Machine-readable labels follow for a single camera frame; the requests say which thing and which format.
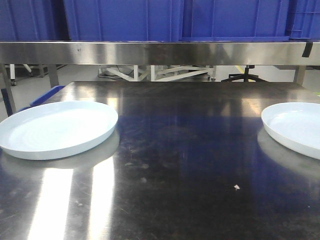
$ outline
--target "stainless steel table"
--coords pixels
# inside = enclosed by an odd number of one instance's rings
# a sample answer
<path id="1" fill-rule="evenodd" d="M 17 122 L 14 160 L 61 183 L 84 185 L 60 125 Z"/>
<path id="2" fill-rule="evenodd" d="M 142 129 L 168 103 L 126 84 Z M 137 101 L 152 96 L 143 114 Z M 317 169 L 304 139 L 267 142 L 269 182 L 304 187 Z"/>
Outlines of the stainless steel table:
<path id="1" fill-rule="evenodd" d="M 320 239 L 320 162 L 260 118 L 320 102 L 301 86 L 85 81 L 49 102 L 69 100 L 113 106 L 116 132 L 61 160 L 2 153 L 1 240 Z"/>

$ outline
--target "stainless steel shelf edge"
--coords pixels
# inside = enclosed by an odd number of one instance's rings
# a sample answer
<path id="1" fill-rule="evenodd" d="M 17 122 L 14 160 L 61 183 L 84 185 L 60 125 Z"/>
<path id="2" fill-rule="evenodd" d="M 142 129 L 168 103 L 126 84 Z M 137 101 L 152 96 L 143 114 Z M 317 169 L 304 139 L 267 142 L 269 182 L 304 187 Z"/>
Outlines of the stainless steel shelf edge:
<path id="1" fill-rule="evenodd" d="M 0 42 L 0 63 L 106 65 L 320 65 L 320 42 Z"/>

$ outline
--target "gray floor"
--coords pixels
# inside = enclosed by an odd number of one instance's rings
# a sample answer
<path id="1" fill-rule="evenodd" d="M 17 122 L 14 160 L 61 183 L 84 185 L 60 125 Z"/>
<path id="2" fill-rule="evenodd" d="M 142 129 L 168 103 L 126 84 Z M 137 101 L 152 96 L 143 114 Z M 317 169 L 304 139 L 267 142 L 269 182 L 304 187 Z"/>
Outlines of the gray floor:
<path id="1" fill-rule="evenodd" d="M 216 81 L 228 77 L 229 74 L 239 73 L 236 66 L 217 66 Z M 250 73 L 259 75 L 269 82 L 292 82 L 294 70 L 280 70 L 274 66 L 256 66 Z M 68 65 L 58 70 L 59 82 L 67 85 L 72 81 L 108 81 L 107 78 L 98 78 L 97 65 Z M 24 69 L 17 69 L 17 86 L 12 88 L 16 108 L 21 109 L 50 89 L 49 77 L 28 77 Z M 303 86 L 312 92 L 320 92 L 320 70 L 307 70 Z M 0 100 L 0 121 L 7 117 L 3 100 Z"/>

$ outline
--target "white tray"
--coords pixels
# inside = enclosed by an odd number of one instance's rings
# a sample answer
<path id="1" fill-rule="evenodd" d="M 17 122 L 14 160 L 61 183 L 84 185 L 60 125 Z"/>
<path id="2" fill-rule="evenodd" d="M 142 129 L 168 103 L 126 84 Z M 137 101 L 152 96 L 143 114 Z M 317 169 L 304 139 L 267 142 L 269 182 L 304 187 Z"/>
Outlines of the white tray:
<path id="1" fill-rule="evenodd" d="M 320 159 L 320 104 L 286 102 L 261 114 L 266 132 L 285 147 Z"/>
<path id="2" fill-rule="evenodd" d="M 114 131 L 117 112 L 92 101 L 63 101 L 18 112 L 0 123 L 0 147 L 17 158 L 51 160 L 87 151 Z"/>

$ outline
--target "blue container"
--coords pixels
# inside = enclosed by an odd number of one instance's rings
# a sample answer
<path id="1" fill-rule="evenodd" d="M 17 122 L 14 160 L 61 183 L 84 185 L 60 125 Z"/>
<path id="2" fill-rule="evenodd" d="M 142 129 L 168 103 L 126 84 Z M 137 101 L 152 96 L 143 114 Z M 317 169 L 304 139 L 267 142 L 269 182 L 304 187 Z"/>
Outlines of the blue container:
<path id="1" fill-rule="evenodd" d="M 320 0 L 290 0 L 286 28 L 293 40 L 320 40 Z"/>
<path id="2" fill-rule="evenodd" d="M 289 0 L 185 0 L 184 41 L 278 42 Z"/>
<path id="3" fill-rule="evenodd" d="M 68 39 L 63 0 L 0 0 L 0 41 Z"/>
<path id="4" fill-rule="evenodd" d="M 64 0 L 78 41 L 164 41 L 182 37 L 183 0 Z"/>

